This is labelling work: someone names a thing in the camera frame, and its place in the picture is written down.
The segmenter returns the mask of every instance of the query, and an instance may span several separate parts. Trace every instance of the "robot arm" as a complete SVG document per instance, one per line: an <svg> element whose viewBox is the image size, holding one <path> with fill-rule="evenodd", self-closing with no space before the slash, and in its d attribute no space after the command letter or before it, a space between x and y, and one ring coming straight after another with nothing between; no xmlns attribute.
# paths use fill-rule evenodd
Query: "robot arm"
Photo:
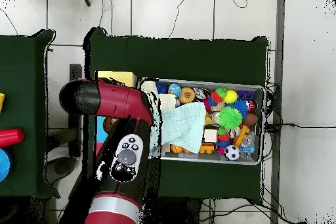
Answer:
<svg viewBox="0 0 336 224"><path fill-rule="evenodd" d="M120 118L97 155L93 200L84 224L137 224L153 122L147 96L104 80L76 80L60 92L72 114Z"/></svg>

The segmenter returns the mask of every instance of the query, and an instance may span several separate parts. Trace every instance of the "green tablecloth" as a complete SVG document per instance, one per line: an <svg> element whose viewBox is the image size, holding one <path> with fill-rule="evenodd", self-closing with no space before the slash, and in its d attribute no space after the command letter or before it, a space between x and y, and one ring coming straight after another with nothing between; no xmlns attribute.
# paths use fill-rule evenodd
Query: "green tablecloth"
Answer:
<svg viewBox="0 0 336 224"><path fill-rule="evenodd" d="M20 128L24 141L5 148L12 160L0 196L56 197L44 179L46 150L45 49L52 30L31 37L0 36L0 93L5 94L0 129Z"/></svg>
<svg viewBox="0 0 336 224"><path fill-rule="evenodd" d="M86 36L86 76L96 70L133 72L139 77L261 85L266 72L265 37L253 41L108 37L102 28ZM93 152L93 120L88 153ZM250 198L260 202L261 165L206 164L162 160L160 196Z"/></svg>

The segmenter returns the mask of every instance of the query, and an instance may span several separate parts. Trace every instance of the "red cup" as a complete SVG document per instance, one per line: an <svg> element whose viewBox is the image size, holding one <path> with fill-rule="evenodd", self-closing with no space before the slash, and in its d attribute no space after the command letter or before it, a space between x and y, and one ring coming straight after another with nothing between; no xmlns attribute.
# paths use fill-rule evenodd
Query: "red cup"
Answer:
<svg viewBox="0 0 336 224"><path fill-rule="evenodd" d="M24 140L21 129L0 129L0 148L20 143Z"/></svg>

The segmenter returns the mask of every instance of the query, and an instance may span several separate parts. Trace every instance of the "gray bin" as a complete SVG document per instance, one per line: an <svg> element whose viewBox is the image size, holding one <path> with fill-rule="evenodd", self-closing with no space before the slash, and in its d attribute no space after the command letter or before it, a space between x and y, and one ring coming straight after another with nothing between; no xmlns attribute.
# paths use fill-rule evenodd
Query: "gray bin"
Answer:
<svg viewBox="0 0 336 224"><path fill-rule="evenodd" d="M251 154L251 159L244 157L239 157L237 160L231 161L225 156L213 152L212 154L192 154L181 152L175 154L173 152L162 153L162 160L180 160L188 162L210 162L218 164L241 164L241 165L257 165L263 157L263 144L264 144L264 122L265 122L265 106L266 106L266 92L264 87L257 85L238 85L238 84L227 84L227 83L215 83L215 82L200 82L200 81L185 81L185 80L174 80L174 79L156 79L159 82L170 85L172 83L177 83L181 87L201 87L208 90L214 90L217 87L225 87L227 89L232 89L235 91L248 90L254 91L254 99L258 103L258 107L254 114L258 116L258 122L255 125L251 125L249 128L251 131L255 132L255 152ZM146 81L146 78L142 78L138 81L138 88L140 84Z"/></svg>

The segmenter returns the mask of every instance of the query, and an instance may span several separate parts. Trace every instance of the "gray button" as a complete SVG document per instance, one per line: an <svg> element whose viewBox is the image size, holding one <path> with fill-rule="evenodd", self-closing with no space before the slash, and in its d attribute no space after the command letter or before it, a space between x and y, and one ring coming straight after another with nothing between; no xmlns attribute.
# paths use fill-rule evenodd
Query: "gray button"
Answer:
<svg viewBox="0 0 336 224"><path fill-rule="evenodd" d="M118 154L118 161L121 164L132 165L136 162L136 160L137 156L132 150L125 149Z"/></svg>

